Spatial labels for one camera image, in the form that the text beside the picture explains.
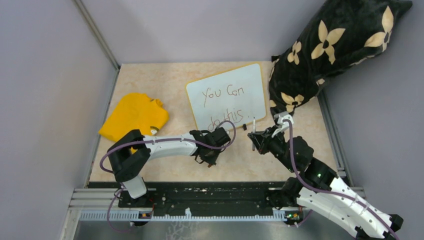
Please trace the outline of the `white marker pen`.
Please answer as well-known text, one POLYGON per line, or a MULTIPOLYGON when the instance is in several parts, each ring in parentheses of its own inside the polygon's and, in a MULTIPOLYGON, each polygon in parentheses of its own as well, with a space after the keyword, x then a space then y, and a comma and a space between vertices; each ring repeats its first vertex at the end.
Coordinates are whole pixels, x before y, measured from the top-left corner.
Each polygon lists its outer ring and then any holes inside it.
MULTIPOLYGON (((253 117, 253 122, 252 122, 252 134, 256 133, 256 118, 253 117)), ((256 149, 256 145, 254 143, 254 141, 252 140, 252 151, 255 151, 256 149)))

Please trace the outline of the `yellow framed whiteboard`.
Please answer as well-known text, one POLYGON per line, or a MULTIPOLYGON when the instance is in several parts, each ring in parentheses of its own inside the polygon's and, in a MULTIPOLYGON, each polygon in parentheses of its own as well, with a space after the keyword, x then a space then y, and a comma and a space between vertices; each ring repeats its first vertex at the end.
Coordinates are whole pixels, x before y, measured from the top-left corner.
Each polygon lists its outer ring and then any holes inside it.
POLYGON ((223 121, 241 127, 267 116, 258 62, 189 82, 185 90, 199 130, 211 131, 223 121))

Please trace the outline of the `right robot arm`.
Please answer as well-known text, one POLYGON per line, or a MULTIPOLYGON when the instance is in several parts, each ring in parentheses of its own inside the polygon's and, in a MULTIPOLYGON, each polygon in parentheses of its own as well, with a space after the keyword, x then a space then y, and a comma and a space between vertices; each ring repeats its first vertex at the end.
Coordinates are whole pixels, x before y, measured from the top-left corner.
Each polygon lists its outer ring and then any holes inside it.
POLYGON ((327 164, 314 157, 314 149, 301 137, 285 140, 275 127, 248 133, 261 155, 271 153, 296 177, 286 180, 270 202, 274 207, 306 207, 327 218, 356 240, 397 240, 403 218, 384 213, 348 186, 327 164))

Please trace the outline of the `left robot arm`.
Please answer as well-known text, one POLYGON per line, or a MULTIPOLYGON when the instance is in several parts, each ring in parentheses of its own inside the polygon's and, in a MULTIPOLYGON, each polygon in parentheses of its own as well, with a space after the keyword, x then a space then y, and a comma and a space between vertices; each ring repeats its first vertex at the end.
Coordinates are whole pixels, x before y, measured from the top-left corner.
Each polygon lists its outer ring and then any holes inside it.
POLYGON ((128 192, 131 202, 144 207, 149 203, 150 193, 140 172, 148 161, 189 156, 214 166, 220 153, 231 143, 232 139, 223 127, 213 131, 191 130, 169 137, 142 135, 136 129, 109 148, 105 157, 115 181, 128 192))

